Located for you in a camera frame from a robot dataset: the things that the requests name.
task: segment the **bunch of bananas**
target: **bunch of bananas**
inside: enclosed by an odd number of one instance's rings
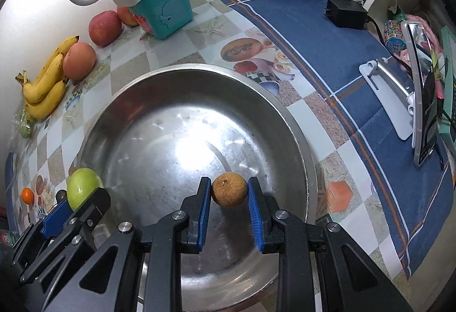
[[[25,110],[32,118],[36,120],[47,118],[65,95],[67,89],[63,74],[63,59],[70,47],[78,40],[79,35],[76,35],[61,42],[32,83],[27,80],[26,71],[17,75],[16,80],[22,85]]]

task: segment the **orange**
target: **orange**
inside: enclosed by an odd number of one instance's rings
[[[33,204],[33,191],[28,187],[24,188],[21,193],[21,199],[27,205]]]

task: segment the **teal container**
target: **teal container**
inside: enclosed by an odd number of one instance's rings
[[[190,0],[141,0],[130,11],[146,33],[165,39],[193,19]]]

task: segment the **metal basin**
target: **metal basin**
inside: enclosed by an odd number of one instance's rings
[[[110,231],[122,221],[155,223],[195,194],[202,176],[226,171],[257,176],[281,207],[315,220],[315,167],[299,126],[263,87],[218,66],[169,66],[128,84],[87,133],[78,161],[109,189]],[[204,250],[182,255],[183,308],[238,310],[264,295],[277,271],[277,255],[254,245],[246,201],[212,202]]]

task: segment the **checkered tablecloth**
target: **checkered tablecloth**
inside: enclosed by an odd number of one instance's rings
[[[274,83],[272,92],[288,108],[307,138],[317,169],[317,216],[326,213],[324,197],[328,183],[345,181],[353,197],[346,210],[331,214],[332,220],[348,231],[407,296],[409,286],[369,173],[327,102],[292,61],[240,13],[220,0],[190,1],[194,19],[166,40],[144,34],[139,27],[125,28],[110,46],[97,49],[98,63],[92,73],[78,85],[70,86],[58,109],[36,128],[18,161],[13,182],[14,215],[20,230],[48,212],[55,202],[55,193],[66,189],[66,179],[76,165],[87,129],[124,85],[171,64],[208,63],[233,69],[235,62],[222,59],[221,49],[235,39],[254,38],[264,45],[255,58],[270,64],[270,71],[265,73],[263,69],[246,75],[261,84]],[[19,192],[23,187],[31,187],[36,194],[37,186],[42,194],[35,195],[33,208],[27,207],[19,199]],[[315,285],[318,299],[318,283]],[[274,297],[264,304],[268,310],[273,308]]]

